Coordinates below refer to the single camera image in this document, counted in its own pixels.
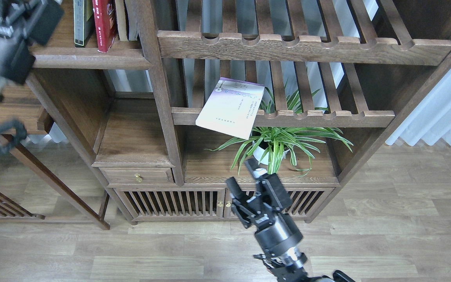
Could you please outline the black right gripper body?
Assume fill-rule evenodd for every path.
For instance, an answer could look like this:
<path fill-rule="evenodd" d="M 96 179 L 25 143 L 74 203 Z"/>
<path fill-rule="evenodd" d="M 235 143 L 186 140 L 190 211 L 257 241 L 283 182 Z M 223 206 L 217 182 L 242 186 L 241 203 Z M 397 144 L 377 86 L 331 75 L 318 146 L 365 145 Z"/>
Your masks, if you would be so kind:
<path fill-rule="evenodd" d="M 303 263 L 304 254 L 298 244 L 303 235 L 294 220 L 283 209 L 293 201 L 277 174 L 255 179 L 256 191 L 245 202 L 232 199 L 232 210 L 242 225 L 248 229 L 256 226 L 254 237 L 265 258 L 278 263 Z"/>

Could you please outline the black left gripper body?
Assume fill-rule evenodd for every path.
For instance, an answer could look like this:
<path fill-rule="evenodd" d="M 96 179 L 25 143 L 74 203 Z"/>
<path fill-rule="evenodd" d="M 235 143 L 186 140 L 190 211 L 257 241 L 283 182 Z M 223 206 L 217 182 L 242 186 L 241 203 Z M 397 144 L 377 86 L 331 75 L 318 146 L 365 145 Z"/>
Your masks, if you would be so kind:
<path fill-rule="evenodd" d="M 0 0 L 0 77 L 23 84 L 35 62 L 30 45 L 45 46 L 63 14 L 54 0 Z"/>

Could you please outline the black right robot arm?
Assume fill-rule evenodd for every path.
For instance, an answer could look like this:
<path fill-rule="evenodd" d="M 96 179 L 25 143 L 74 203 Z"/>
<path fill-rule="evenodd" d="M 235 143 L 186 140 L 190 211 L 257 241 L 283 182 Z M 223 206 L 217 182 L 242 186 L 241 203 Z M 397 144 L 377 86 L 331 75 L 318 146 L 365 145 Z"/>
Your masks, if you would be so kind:
<path fill-rule="evenodd" d="M 278 282 L 350 282 L 352 278 L 336 270 L 332 277 L 309 277 L 303 268 L 307 257 L 298 249 L 303 235 L 292 217 L 284 213 L 292 205 L 292 199 L 277 174 L 269 174 L 254 158 L 247 159 L 245 166 L 256 183 L 254 195 L 248 196 L 235 178 L 227 179 L 231 193 L 233 213 L 245 228 L 256 226 L 254 237 L 262 253 L 254 258 L 261 260 Z"/>

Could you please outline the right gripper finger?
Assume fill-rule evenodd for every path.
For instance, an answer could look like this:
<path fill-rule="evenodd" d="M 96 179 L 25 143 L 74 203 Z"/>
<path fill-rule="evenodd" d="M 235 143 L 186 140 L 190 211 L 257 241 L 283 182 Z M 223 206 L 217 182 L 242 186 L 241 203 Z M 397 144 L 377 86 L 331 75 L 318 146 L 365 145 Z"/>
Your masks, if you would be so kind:
<path fill-rule="evenodd" d="M 240 188 L 234 177 L 228 178 L 225 182 L 233 199 L 236 199 L 238 202 L 245 202 L 247 200 L 245 191 Z"/>

